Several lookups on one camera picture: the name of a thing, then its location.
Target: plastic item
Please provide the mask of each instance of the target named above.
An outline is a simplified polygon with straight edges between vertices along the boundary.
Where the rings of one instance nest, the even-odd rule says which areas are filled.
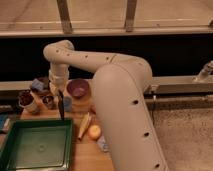
[[[47,107],[47,109],[54,109],[55,102],[54,97],[52,95],[47,95],[42,98],[42,102]]]
[[[68,171],[72,120],[14,122],[0,153],[1,171]]]
[[[44,83],[42,83],[38,79],[34,79],[30,87],[33,88],[33,89],[36,89],[38,91],[43,91],[44,90]]]
[[[19,106],[26,109],[27,112],[37,114],[39,112],[38,105],[34,97],[30,94],[30,90],[24,90],[19,93]]]
[[[98,139],[97,144],[100,147],[101,151],[103,151],[105,153],[109,152],[109,147],[108,147],[103,135]]]
[[[64,104],[64,111],[65,112],[71,112],[72,110],[72,100],[70,97],[64,97],[63,98],[63,104]]]
[[[8,115],[0,115],[0,131],[4,129],[4,124],[6,123],[7,118]]]
[[[87,128],[89,127],[89,124],[92,120],[92,116],[90,115],[90,113],[88,112],[86,115],[84,115],[82,121],[81,121],[81,125],[80,125],[80,130],[78,133],[78,139],[81,140],[85,131],[87,130]]]
[[[67,84],[67,92],[74,98],[81,98],[89,91],[89,83],[84,79],[75,79]]]
[[[89,128],[88,128],[88,136],[91,140],[94,140],[96,141],[98,138],[100,138],[101,136],[101,127],[97,124],[94,124],[94,125],[91,125]]]

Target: black wall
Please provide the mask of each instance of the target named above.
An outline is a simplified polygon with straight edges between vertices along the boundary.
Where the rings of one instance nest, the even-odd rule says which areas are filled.
[[[43,48],[49,43],[69,39],[76,50],[117,52],[145,58],[154,76],[196,75],[213,59],[213,34],[1,38],[0,81],[32,80],[48,74],[49,63]],[[71,78],[90,78],[92,74],[70,68]]]

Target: wooden table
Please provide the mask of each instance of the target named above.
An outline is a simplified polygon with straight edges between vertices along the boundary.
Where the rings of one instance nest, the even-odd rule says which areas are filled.
[[[57,109],[48,110],[40,98],[36,98],[36,102],[39,105],[40,113],[37,115],[29,114],[27,111],[23,111],[21,119],[45,119],[45,118],[59,118],[59,112]],[[72,154],[72,164],[70,171],[114,171],[112,161],[109,153],[102,152],[95,141],[84,135],[80,141],[77,138],[79,125],[83,117],[83,113],[65,113],[65,117],[73,118],[74,120],[74,146]],[[93,114],[92,122],[98,123],[96,115]],[[0,135],[0,144],[4,140],[5,135]]]

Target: white object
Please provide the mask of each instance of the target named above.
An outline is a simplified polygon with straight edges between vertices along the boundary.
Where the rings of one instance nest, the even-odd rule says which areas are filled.
[[[203,66],[203,69],[199,72],[197,77],[194,79],[194,82],[197,82],[197,83],[205,82],[205,80],[212,73],[212,71],[213,71],[213,61],[210,61]]]
[[[27,112],[32,113],[32,114],[37,114],[39,112],[39,107],[34,99],[28,105],[23,106],[19,103],[19,106],[23,107]]]
[[[109,151],[109,148],[103,135],[98,139],[97,144],[100,147],[101,151],[105,153]]]
[[[149,64],[130,55],[74,51],[68,44],[73,47],[63,41],[44,48],[50,80],[63,87],[58,80],[67,79],[68,65],[95,73],[92,97],[115,170],[169,171],[143,97],[152,81]]]

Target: small cup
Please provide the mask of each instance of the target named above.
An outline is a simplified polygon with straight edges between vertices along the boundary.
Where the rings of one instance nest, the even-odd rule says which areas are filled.
[[[19,103],[19,106],[21,106],[22,108],[26,109],[27,112],[32,113],[32,114],[37,114],[39,112],[38,105],[37,105],[37,103],[36,103],[36,101],[34,99],[28,105],[21,105]]]
[[[53,109],[55,106],[54,97],[52,95],[47,95],[42,98],[42,102],[48,109]]]

